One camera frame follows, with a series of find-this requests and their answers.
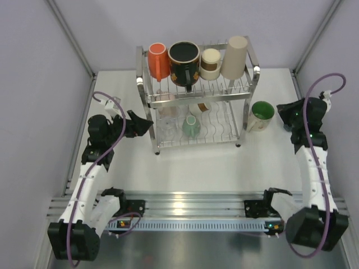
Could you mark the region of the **pink translucent tumbler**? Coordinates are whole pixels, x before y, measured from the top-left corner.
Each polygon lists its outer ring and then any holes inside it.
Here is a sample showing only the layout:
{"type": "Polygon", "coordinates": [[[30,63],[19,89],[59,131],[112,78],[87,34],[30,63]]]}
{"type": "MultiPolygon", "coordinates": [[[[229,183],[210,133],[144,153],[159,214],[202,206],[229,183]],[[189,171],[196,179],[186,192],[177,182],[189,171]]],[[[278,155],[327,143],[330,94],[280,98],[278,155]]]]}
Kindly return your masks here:
{"type": "MultiPolygon", "coordinates": [[[[168,91],[162,91],[161,89],[157,90],[158,96],[155,98],[156,101],[167,101],[167,100],[175,100],[176,97],[168,91]]],[[[170,118],[177,118],[178,111],[176,106],[166,106],[160,107],[158,112],[162,118],[170,117],[170,118]]]]}

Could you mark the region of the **cream mug green inside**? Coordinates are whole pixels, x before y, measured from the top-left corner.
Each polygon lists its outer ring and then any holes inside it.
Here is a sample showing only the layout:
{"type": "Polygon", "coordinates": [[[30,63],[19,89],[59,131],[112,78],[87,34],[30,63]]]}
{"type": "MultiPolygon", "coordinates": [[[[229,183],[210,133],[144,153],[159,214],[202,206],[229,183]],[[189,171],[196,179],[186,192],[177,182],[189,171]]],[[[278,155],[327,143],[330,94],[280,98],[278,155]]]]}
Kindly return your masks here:
{"type": "Polygon", "coordinates": [[[269,102],[255,102],[250,109],[247,132],[264,131],[271,122],[274,114],[274,107],[269,102]]]}

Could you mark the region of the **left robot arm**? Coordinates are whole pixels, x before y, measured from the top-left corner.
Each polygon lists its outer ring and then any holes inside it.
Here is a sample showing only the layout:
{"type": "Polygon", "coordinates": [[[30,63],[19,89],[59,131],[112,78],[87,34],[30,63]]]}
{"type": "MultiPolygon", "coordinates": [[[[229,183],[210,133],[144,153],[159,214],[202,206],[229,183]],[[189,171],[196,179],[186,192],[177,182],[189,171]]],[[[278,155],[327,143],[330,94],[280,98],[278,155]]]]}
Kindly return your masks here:
{"type": "Polygon", "coordinates": [[[128,110],[128,119],[114,112],[111,118],[97,114],[88,120],[88,140],[81,157],[80,174],[71,199],[59,220],[48,227],[48,238],[58,260],[93,261],[100,248],[100,237],[116,216],[127,212],[123,190],[105,189],[97,198],[101,180],[105,179],[122,137],[143,136],[153,121],[128,110]]]}

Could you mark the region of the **steel two-tier dish rack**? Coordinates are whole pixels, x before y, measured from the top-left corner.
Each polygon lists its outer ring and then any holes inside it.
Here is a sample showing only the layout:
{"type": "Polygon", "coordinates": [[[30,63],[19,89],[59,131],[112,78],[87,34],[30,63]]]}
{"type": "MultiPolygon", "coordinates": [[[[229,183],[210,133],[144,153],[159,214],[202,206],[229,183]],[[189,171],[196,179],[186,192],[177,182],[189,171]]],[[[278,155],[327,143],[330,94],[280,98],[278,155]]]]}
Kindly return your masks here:
{"type": "Polygon", "coordinates": [[[160,82],[151,77],[148,51],[136,48],[136,84],[147,120],[153,151],[169,147],[244,141],[250,104],[260,77],[260,66],[251,42],[245,58],[252,70],[244,69],[235,80],[219,75],[214,80],[202,77],[190,92],[169,77],[160,82]]]}

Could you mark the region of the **black mug with orange print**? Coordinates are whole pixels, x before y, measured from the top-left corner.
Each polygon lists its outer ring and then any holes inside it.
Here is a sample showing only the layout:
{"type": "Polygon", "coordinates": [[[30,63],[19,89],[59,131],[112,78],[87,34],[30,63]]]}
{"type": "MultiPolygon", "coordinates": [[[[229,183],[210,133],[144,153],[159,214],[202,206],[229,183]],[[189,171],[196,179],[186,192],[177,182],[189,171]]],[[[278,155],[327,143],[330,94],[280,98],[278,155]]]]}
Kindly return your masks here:
{"type": "Polygon", "coordinates": [[[189,41],[179,41],[169,48],[168,56],[172,82],[191,92],[200,76],[199,47],[189,41]]]}

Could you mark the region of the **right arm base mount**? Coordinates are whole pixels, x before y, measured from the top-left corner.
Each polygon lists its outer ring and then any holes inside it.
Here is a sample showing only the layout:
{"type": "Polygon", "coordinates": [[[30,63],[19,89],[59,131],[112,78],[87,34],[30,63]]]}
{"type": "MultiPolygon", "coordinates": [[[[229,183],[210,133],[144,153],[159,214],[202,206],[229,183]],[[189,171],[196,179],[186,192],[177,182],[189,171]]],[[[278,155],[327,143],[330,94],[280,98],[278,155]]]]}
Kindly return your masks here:
{"type": "Polygon", "coordinates": [[[280,214],[264,200],[244,200],[243,204],[247,218],[280,218],[280,214]]]}

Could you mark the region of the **beige paper cup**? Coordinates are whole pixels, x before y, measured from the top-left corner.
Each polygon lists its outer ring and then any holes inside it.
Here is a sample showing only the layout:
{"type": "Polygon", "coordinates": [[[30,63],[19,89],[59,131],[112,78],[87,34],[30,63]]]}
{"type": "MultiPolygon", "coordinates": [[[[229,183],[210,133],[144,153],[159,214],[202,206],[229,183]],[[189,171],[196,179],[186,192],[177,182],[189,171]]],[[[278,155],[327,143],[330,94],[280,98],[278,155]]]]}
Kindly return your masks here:
{"type": "Polygon", "coordinates": [[[241,78],[245,71],[248,41],[244,36],[233,36],[228,40],[221,66],[221,74],[228,80],[241,78]]]}

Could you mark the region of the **dark teal mug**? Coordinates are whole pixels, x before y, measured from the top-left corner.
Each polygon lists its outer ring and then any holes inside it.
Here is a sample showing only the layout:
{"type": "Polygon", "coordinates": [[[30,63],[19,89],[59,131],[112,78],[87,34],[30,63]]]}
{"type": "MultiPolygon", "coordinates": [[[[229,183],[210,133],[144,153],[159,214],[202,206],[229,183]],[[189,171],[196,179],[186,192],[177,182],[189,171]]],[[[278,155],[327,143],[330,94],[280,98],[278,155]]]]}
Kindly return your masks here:
{"type": "Polygon", "coordinates": [[[283,128],[287,131],[287,132],[292,132],[292,126],[289,124],[284,124],[283,128]]]}

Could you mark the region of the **clear glass cup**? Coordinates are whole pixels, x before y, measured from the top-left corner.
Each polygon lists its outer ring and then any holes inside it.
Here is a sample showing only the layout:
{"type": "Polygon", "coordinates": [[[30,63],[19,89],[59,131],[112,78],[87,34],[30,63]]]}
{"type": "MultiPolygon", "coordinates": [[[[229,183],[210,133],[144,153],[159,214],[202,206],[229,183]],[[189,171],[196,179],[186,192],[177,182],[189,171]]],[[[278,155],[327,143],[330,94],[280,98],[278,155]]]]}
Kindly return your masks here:
{"type": "Polygon", "coordinates": [[[164,140],[172,140],[177,134],[177,125],[174,118],[165,117],[159,122],[161,134],[164,140]]]}

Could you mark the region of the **steel cup cream brown sleeve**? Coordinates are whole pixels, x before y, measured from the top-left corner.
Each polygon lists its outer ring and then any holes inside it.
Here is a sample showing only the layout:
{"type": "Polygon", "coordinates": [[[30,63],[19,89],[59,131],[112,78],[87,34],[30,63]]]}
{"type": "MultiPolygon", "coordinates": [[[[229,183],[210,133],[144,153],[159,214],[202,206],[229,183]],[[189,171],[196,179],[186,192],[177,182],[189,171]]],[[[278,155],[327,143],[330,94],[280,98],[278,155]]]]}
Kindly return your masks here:
{"type": "Polygon", "coordinates": [[[219,50],[209,48],[205,49],[201,55],[200,76],[204,80],[216,80],[220,75],[220,59],[219,50]]]}

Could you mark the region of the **teal cup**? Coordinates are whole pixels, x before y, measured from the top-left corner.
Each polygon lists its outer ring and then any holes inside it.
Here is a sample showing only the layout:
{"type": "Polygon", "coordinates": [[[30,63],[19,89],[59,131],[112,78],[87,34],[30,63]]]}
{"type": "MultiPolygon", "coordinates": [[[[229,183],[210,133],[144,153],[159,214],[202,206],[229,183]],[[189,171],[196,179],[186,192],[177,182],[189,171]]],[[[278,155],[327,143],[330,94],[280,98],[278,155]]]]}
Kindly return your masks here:
{"type": "Polygon", "coordinates": [[[187,137],[196,138],[200,133],[200,130],[201,124],[195,116],[189,115],[183,121],[182,131],[187,137]]]}

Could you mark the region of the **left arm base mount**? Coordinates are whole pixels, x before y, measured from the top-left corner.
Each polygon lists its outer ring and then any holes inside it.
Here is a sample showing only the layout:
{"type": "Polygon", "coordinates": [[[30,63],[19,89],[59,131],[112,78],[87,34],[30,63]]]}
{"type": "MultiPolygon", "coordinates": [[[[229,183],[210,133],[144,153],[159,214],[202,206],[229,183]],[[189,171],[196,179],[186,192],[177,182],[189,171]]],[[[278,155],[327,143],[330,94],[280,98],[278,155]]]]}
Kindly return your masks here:
{"type": "Polygon", "coordinates": [[[123,215],[130,212],[137,212],[141,216],[145,213],[145,200],[127,200],[120,203],[119,214],[123,215]]]}

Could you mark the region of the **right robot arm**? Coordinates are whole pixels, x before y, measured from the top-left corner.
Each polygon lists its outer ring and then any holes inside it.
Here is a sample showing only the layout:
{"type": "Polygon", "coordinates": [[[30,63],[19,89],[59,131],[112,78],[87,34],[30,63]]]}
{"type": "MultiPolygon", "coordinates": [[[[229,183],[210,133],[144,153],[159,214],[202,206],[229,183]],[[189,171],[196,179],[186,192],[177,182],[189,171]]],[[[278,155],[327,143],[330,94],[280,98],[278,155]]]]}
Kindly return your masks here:
{"type": "Polygon", "coordinates": [[[290,191],[269,188],[264,192],[263,212],[279,215],[290,246],[315,251],[332,251],[348,228],[348,216],[339,213],[326,168],[328,143],[320,130],[331,108],[328,98],[301,99],[277,105],[284,126],[290,128],[294,155],[300,167],[302,203],[295,203],[290,191]]]}

